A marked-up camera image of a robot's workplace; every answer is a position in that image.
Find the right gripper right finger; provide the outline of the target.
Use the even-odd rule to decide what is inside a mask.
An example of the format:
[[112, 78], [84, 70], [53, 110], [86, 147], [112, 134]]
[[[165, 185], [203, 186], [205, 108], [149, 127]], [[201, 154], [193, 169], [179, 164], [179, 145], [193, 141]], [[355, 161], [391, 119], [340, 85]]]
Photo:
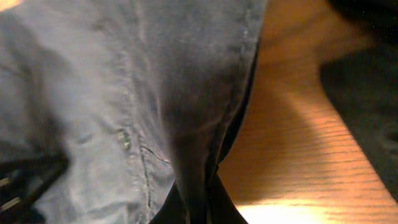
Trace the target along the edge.
[[208, 189], [212, 224], [248, 224], [228, 195], [220, 177], [215, 174]]

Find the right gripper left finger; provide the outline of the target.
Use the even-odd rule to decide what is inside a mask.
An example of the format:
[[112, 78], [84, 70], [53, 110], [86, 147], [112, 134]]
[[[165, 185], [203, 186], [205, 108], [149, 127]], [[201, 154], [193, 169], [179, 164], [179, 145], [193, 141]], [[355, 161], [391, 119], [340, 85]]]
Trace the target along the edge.
[[173, 183], [160, 210], [149, 224], [189, 224], [189, 216], [176, 183]]

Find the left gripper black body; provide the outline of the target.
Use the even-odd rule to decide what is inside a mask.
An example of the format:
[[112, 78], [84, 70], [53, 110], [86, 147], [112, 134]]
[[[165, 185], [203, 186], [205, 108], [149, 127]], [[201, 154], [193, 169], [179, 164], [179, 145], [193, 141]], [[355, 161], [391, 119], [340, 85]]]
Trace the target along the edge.
[[64, 155], [1, 162], [1, 224], [45, 223], [34, 204], [66, 173]]

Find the blue denim shorts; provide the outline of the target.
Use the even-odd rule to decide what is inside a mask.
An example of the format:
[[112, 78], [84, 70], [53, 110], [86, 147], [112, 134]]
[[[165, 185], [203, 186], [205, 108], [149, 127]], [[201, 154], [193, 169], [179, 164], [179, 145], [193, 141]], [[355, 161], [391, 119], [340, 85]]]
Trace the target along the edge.
[[64, 155], [45, 223], [190, 223], [243, 122], [265, 0], [21, 1], [1, 11], [1, 162]]

